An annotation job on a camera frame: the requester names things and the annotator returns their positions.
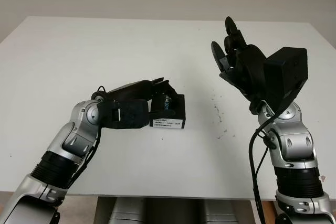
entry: white table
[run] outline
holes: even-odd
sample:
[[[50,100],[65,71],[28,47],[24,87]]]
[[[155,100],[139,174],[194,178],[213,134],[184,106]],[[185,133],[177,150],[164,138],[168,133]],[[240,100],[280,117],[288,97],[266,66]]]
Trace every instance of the white table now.
[[[307,48],[309,79],[296,102],[315,141],[323,188],[336,199],[336,50],[309,24],[237,25],[266,56],[283,46]],[[224,36],[223,22],[28,17],[0,44],[0,190],[16,189],[73,106],[99,85],[111,90],[165,77],[185,94],[185,129],[103,130],[70,193],[253,198],[248,142],[258,122],[218,76],[210,43]],[[269,156],[259,174],[261,197],[274,199]]]

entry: black box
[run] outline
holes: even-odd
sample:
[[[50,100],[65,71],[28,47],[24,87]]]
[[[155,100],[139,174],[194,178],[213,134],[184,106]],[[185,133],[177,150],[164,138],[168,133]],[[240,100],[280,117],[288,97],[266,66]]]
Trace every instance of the black box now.
[[[150,119],[151,127],[160,127],[168,129],[183,129],[185,124],[185,103],[184,95],[178,94],[177,99],[172,100],[166,94],[158,94],[152,98],[151,112],[163,110],[174,110],[174,116],[168,116],[161,119]]]

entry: label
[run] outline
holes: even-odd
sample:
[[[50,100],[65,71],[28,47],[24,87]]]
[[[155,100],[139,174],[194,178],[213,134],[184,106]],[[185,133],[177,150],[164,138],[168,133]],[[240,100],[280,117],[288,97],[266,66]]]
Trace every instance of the label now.
[[[153,120],[153,127],[159,128],[171,128],[171,129],[182,129],[182,119],[154,119]]]

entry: cable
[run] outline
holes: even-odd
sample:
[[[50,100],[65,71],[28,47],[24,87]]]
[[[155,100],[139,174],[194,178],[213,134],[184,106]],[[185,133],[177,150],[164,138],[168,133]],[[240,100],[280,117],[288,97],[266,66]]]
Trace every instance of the cable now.
[[[258,175],[258,171],[259,171],[259,169],[260,169],[260,167],[261,167],[261,164],[262,164],[263,161],[264,161],[264,158],[266,157],[267,152],[268,152],[268,147],[266,147],[266,150],[265,150],[265,152],[264,152],[264,154],[263,154],[263,157],[262,157],[261,160],[260,160],[260,163],[259,163],[258,168],[257,168],[257,171],[256,171],[256,176]]]
[[[274,119],[276,119],[281,113],[282,113],[282,111],[276,113],[270,119],[266,120],[258,129],[256,129],[256,131],[254,132],[254,134],[251,137],[251,140],[250,140],[250,143],[249,143],[249,146],[248,146],[248,157],[249,157],[249,160],[250,160],[251,173],[252,173],[252,181],[253,181],[253,193],[254,193],[254,198],[255,198],[255,201],[256,201],[257,211],[258,211],[258,215],[259,215],[259,219],[261,221],[261,224],[266,224],[266,221],[265,221],[264,212],[262,210],[262,203],[261,203],[261,199],[260,199],[258,182],[257,182],[257,174],[256,174],[256,171],[255,171],[255,166],[254,166],[253,144],[254,144],[254,141],[255,141],[256,137],[258,136],[258,134],[260,132],[263,132],[264,134],[266,134],[263,131],[263,129],[269,123],[273,122]]]
[[[69,184],[68,184],[68,189],[70,188],[70,186],[73,185],[73,183],[76,181],[76,179],[82,174],[82,172],[84,172],[84,170],[86,169],[86,167],[88,166],[89,162],[91,161],[91,159],[93,158],[93,156],[95,155],[98,145],[100,143],[100,136],[101,136],[101,127],[98,127],[98,133],[97,133],[97,137],[96,137],[96,143],[94,146],[91,147],[91,149],[88,152],[88,155],[86,156],[82,166],[75,172],[75,174],[72,176]]]
[[[100,90],[100,88],[102,88],[102,89],[103,89],[103,91],[104,91],[104,92],[106,92],[106,90],[105,90],[104,86],[99,86],[99,88],[97,89],[97,91],[99,91],[99,90]]]

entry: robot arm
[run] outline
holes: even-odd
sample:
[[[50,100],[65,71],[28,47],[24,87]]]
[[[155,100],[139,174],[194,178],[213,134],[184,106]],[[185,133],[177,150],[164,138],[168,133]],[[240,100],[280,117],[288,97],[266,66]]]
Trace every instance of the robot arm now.
[[[78,103],[32,173],[26,175],[0,216],[0,224],[58,223],[69,187],[84,171],[100,142],[102,127],[138,129],[149,119],[173,115],[172,110],[149,113],[148,100],[157,93],[177,95],[169,81],[139,81],[110,92],[97,91]]]
[[[276,199],[285,212],[276,223],[333,223],[329,196],[319,181],[313,139],[302,123],[301,110],[293,102],[308,78],[307,51],[284,47],[266,58],[254,45],[247,45],[230,17],[225,20],[228,36],[225,51],[212,42],[220,77],[238,88],[258,114],[260,127],[253,134],[249,158],[253,189],[261,223],[265,223],[253,161],[253,143],[264,132],[277,175]]]

